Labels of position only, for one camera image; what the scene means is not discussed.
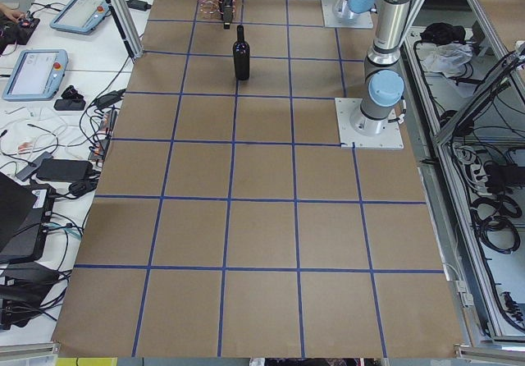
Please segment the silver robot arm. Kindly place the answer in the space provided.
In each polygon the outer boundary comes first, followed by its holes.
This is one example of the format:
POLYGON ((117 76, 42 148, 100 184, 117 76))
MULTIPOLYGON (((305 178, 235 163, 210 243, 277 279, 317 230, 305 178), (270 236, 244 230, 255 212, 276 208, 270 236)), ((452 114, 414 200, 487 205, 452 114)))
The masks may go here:
POLYGON ((404 92, 404 81, 396 71, 402 35, 409 21, 413 0, 346 0, 346 14, 358 15, 376 2, 379 5, 375 37, 367 51, 365 80, 367 92, 349 121, 360 134, 380 134, 393 107, 404 92))

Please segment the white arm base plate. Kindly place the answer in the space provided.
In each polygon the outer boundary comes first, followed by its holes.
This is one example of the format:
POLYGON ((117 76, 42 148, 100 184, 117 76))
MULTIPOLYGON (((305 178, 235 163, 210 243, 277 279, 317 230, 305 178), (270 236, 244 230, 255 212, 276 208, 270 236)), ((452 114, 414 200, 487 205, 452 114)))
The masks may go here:
POLYGON ((371 30, 376 0, 321 0, 324 26, 371 30))
POLYGON ((404 148, 395 109, 382 120, 371 120, 361 112, 360 98, 336 98, 336 116, 340 147, 343 149, 404 148))

